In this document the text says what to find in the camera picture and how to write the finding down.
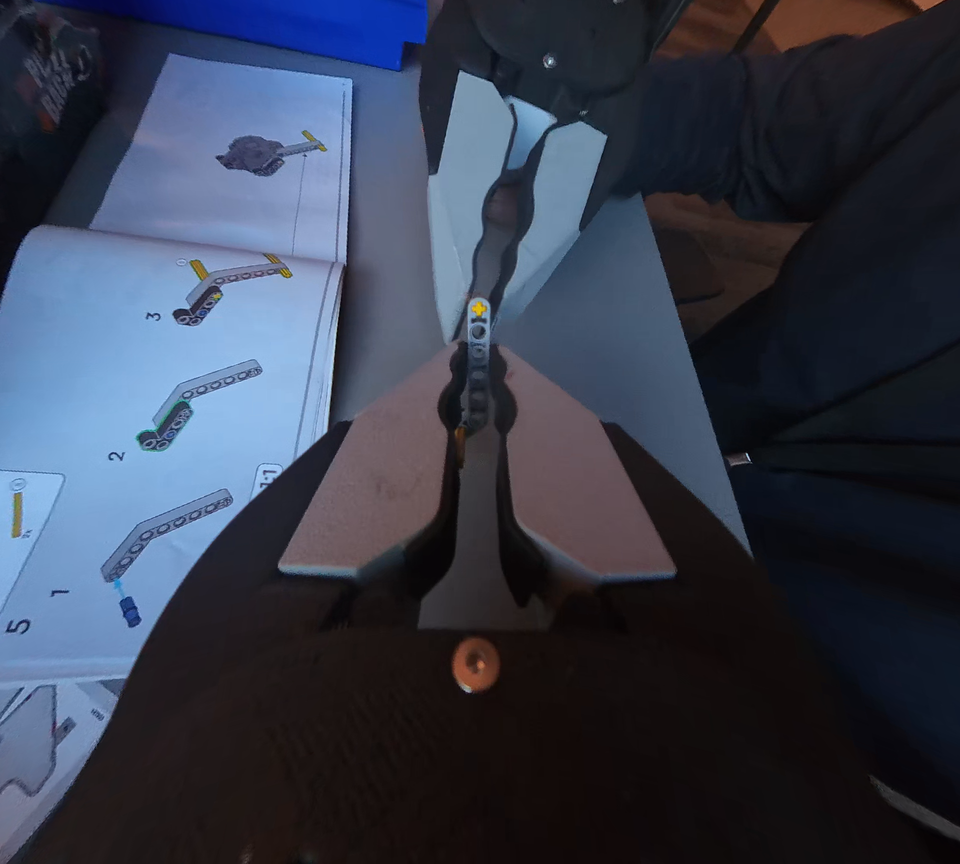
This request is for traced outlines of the person's dark clothing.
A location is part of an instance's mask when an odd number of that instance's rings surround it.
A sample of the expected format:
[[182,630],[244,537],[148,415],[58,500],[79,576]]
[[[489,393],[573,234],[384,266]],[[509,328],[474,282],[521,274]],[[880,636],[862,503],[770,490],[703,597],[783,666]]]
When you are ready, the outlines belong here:
[[860,163],[694,346],[755,554],[882,796],[958,840],[958,120]]

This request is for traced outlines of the person's right forearm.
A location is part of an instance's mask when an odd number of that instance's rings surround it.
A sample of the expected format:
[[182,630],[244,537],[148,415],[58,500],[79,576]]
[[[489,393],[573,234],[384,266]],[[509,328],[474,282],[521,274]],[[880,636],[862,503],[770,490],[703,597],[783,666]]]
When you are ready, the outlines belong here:
[[655,58],[642,73],[635,141],[617,197],[725,201],[746,220],[812,222],[901,150],[942,157],[922,124],[958,94],[959,0],[868,35],[775,54]]

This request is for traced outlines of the black lego set box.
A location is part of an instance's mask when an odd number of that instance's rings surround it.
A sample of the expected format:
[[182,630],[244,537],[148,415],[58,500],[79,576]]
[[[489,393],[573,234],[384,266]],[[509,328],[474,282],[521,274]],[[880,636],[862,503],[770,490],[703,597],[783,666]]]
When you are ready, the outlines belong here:
[[2,163],[83,140],[104,108],[104,76],[97,28],[33,0],[1,0]]

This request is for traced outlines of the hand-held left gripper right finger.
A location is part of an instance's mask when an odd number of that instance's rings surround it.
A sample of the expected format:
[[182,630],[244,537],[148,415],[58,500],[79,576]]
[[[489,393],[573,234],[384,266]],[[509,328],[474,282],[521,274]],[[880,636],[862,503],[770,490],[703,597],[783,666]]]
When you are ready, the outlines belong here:
[[509,517],[546,581],[661,581],[676,565],[601,421],[506,347]]

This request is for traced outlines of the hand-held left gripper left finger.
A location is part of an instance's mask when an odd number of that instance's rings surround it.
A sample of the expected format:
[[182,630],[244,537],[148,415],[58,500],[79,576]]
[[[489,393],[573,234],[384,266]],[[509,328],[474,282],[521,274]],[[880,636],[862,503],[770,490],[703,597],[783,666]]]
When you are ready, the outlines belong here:
[[282,573],[370,580],[426,532],[443,501],[441,398],[457,350],[445,346],[350,422],[278,561]]

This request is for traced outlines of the lego instruction booklet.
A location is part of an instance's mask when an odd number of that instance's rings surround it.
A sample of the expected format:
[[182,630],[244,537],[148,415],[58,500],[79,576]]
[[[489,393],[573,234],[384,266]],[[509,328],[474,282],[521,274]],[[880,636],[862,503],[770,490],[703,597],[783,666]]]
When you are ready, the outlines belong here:
[[110,720],[173,594],[328,426],[351,79],[167,57],[87,228],[2,299],[2,842]]

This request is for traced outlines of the grey angled lego beam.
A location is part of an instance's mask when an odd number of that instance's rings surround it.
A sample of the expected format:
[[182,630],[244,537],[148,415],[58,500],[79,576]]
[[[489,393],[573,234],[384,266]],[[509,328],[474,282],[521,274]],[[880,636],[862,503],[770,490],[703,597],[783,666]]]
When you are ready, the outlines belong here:
[[493,311],[489,305],[486,320],[474,321],[470,314],[470,303],[465,312],[465,386],[462,398],[462,425],[470,434],[482,430],[488,421],[490,411],[490,357],[493,330]]

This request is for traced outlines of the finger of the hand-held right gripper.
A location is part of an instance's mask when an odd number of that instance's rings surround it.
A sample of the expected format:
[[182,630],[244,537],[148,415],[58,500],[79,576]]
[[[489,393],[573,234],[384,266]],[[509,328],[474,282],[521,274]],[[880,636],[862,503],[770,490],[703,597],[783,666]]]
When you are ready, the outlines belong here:
[[519,167],[521,220],[501,264],[499,322],[520,317],[576,242],[606,135],[576,121],[545,128]]
[[517,120],[495,85],[460,72],[427,205],[434,294],[442,340],[459,335],[475,283],[488,193],[506,167]]

